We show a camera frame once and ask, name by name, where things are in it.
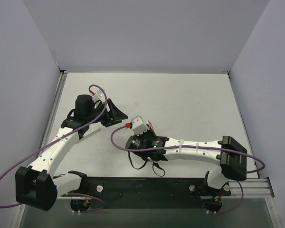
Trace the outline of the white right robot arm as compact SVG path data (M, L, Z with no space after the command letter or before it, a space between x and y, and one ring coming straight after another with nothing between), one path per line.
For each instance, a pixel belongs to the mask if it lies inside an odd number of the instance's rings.
M229 180L247 179L247 158L241 154L223 151L229 149L247 154L247 149L231 136L211 142L190 142L163 136L131 136L125 148L144 161L190 160L211 163L214 169L207 171L206 185L221 189Z

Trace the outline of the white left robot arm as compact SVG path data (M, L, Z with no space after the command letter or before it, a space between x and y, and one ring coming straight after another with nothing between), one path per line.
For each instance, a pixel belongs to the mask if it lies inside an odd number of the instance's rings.
M89 136L87 131L91 124L109 127L126 119L128 116L111 99L103 102L96 95L79 95L55 139L28 167L17 169L16 201L48 211L57 197L73 192L79 196L88 193L91 188L86 174L69 171L62 177L55 177L58 166L75 144Z

